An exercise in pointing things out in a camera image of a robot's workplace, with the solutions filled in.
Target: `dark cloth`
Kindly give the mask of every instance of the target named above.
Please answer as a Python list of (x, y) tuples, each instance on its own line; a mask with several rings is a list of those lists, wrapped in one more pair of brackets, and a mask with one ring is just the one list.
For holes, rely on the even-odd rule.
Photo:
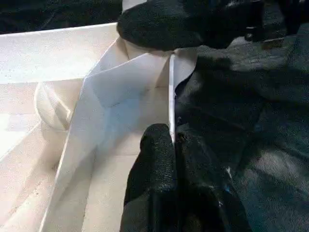
[(0, 3), (0, 34), (115, 22), (120, 0), (10, 0)]
[(253, 231), (309, 231), (307, 73), (210, 69), (199, 57), (175, 113), (231, 170)]

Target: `finger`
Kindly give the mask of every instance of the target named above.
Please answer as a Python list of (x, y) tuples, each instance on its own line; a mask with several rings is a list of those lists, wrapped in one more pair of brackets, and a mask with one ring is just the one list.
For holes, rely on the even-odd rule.
[(127, 181), (121, 232), (174, 231), (177, 227), (175, 152), (165, 124), (147, 128)]
[(186, 20), (177, 0), (153, 0), (125, 11), (118, 20), (120, 36), (134, 44), (158, 50), (199, 46), (200, 35)]
[(177, 131), (177, 163), (185, 228), (250, 232), (246, 213), (228, 173), (203, 138), (186, 125)]

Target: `black fabric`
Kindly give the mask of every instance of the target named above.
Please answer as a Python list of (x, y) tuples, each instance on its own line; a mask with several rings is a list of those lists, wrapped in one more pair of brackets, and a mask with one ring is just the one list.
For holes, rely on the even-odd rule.
[(0, 34), (110, 23), (121, 10), (121, 0), (4, 0)]
[(177, 127), (197, 131), (230, 170), (252, 231), (309, 231), (309, 75), (210, 62), (199, 57), (178, 86)]

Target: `black glove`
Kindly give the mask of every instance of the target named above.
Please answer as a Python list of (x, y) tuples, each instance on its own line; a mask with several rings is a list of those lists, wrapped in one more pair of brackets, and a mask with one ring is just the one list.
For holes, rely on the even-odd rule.
[(121, 232), (249, 232), (228, 173), (194, 131), (150, 126), (129, 174)]
[(120, 36), (159, 50), (200, 46), (226, 48), (246, 27), (261, 24), (262, 1), (149, 0), (125, 11)]

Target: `white cardboard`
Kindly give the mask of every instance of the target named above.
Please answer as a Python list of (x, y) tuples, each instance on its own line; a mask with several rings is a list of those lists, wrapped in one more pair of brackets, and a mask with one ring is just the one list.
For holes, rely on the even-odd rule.
[(82, 78), (115, 27), (0, 35), (0, 231), (39, 230)]
[(84, 80), (40, 231), (119, 231), (141, 136), (154, 123), (174, 136), (174, 90), (197, 59), (145, 51), (118, 38)]

